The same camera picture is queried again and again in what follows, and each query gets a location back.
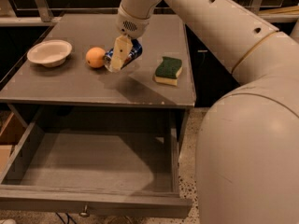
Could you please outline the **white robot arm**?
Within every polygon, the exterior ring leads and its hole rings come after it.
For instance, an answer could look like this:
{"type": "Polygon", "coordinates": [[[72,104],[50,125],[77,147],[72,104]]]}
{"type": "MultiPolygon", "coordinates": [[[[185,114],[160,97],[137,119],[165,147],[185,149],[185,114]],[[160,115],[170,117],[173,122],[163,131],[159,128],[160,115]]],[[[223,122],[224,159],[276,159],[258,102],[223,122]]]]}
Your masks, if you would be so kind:
{"type": "Polygon", "coordinates": [[[165,1],[239,83],[198,134],[201,224],[299,224],[299,45],[232,0],[121,0],[142,36],[165,1]]]}

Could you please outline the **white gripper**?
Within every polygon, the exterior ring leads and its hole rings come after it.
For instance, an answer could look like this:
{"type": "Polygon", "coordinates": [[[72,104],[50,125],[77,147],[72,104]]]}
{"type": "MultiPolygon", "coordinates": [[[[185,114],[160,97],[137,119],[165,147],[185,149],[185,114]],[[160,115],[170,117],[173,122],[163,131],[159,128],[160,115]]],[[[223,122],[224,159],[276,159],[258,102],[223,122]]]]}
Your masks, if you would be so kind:
{"type": "Polygon", "coordinates": [[[111,66],[113,71],[120,71],[132,47],[132,39],[142,36],[150,23],[150,11],[144,7],[124,8],[120,5],[116,25],[121,32],[114,43],[111,66]]]}

